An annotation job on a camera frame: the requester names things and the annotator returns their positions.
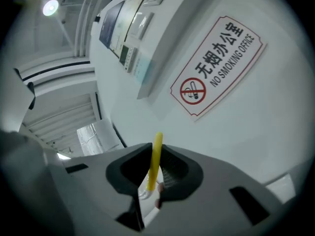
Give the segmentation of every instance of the light fixture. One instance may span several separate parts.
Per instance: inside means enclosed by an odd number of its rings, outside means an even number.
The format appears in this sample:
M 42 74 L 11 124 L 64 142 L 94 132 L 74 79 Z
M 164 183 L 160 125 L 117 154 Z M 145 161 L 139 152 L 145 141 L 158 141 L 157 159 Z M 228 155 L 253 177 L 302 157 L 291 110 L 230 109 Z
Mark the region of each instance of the light fixture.
M 61 154 L 59 154 L 59 153 L 57 153 L 57 155 L 58 155 L 58 157 L 59 157 L 60 159 L 62 159 L 62 160 L 71 159 L 70 157 L 67 157 L 67 156 L 65 156 L 65 155 L 61 155 Z
M 59 3 L 57 0 L 48 1 L 43 7 L 43 14 L 45 16 L 53 15 L 58 9 Z

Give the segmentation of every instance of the no smoking symbol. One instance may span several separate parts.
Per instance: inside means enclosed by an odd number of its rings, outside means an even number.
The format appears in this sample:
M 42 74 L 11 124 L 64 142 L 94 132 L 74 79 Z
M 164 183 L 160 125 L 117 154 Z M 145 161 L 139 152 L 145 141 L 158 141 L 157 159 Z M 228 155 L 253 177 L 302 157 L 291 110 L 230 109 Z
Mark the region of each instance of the no smoking symbol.
M 180 93 L 187 104 L 197 105 L 206 97 L 206 86 L 198 78 L 188 78 L 182 83 Z

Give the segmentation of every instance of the red prohibition circle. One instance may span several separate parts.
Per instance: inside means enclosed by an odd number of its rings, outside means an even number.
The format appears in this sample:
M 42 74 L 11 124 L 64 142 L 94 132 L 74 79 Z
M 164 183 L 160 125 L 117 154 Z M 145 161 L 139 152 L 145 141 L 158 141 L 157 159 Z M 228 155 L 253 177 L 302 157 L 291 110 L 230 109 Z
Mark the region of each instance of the red prohibition circle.
M 198 81 L 198 82 L 202 85 L 202 87 L 203 87 L 202 90 L 191 90 L 191 91 L 188 91 L 188 92 L 196 92 L 196 91 L 197 91 L 197 92 L 203 93 L 203 96 L 201 97 L 200 100 L 198 100 L 198 101 L 196 101 L 196 102 L 189 102 L 189 101 L 187 101 L 187 100 L 183 97 L 183 94 L 184 94 L 184 93 L 188 93 L 187 91 L 184 91 L 184 90 L 183 90 L 183 86 L 184 86 L 184 84 L 185 84 L 187 81 Z M 197 104 L 199 104 L 200 102 L 202 102 L 202 101 L 204 100 L 204 98 L 206 97 L 206 86 L 205 86 L 205 84 L 204 84 L 200 79 L 198 79 L 198 78 L 188 78 L 188 79 L 186 79 L 186 80 L 182 83 L 181 89 L 180 89 L 180 94 L 181 94 L 181 98 L 183 99 L 183 101 L 185 101 L 187 104 L 190 104 L 190 105 L 197 105 Z

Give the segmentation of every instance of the ceiling light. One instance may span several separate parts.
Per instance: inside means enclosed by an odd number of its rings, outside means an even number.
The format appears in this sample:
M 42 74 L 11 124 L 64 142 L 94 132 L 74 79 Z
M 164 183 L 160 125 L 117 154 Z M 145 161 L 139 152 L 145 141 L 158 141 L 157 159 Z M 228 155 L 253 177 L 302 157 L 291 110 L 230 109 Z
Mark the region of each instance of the ceiling light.
M 43 8 L 43 14 L 45 16 L 53 15 L 58 9 L 59 3 L 57 0 L 50 0 L 48 1 Z
M 67 157 L 67 156 L 65 156 L 65 155 L 61 155 L 61 154 L 59 154 L 59 153 L 57 153 L 57 155 L 58 155 L 58 157 L 59 157 L 60 159 L 62 159 L 62 160 L 71 159 L 70 157 Z

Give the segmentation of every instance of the white wall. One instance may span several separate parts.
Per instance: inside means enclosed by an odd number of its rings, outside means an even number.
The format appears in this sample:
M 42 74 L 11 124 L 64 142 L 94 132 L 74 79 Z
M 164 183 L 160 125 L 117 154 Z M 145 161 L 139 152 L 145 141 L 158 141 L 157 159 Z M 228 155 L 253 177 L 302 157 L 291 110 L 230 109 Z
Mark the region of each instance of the white wall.
M 101 13 L 101 22 L 108 8 Z M 165 13 L 165 0 L 156 13 Z M 171 97 L 170 87 L 219 16 L 229 15 L 268 44 L 236 88 L 208 114 L 193 122 Z M 165 65 L 151 95 L 134 98 L 135 81 L 93 29 L 91 62 L 105 111 L 128 146 L 163 143 L 230 162 L 260 182 L 270 181 L 313 156 L 315 79 L 313 51 L 282 0 L 205 1 Z M 154 38 L 155 33 L 146 33 Z

